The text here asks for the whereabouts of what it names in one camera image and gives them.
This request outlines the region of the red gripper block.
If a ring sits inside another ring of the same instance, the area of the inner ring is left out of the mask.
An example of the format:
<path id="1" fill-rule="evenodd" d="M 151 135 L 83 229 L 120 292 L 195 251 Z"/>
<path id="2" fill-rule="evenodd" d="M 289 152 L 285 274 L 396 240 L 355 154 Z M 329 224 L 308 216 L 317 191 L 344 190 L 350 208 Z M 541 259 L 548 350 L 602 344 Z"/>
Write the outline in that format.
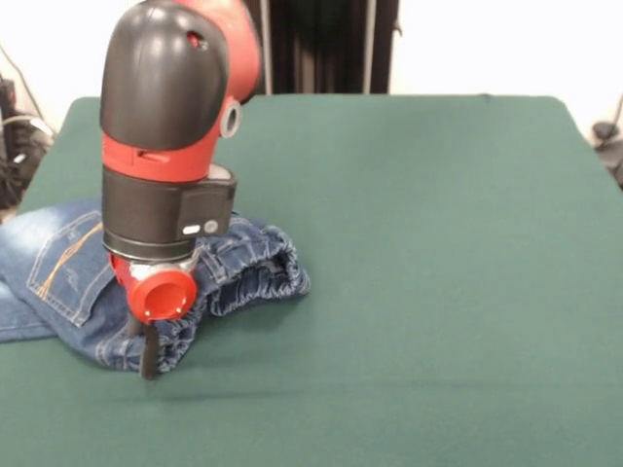
<path id="1" fill-rule="evenodd" d="M 198 293 L 194 278 L 199 255 L 176 262 L 139 262 L 108 254 L 110 266 L 124 287 L 131 316 L 128 336 L 144 336 L 139 373 L 145 379 L 159 374 L 159 333 L 145 329 L 154 321 L 179 319 L 191 308 Z"/>

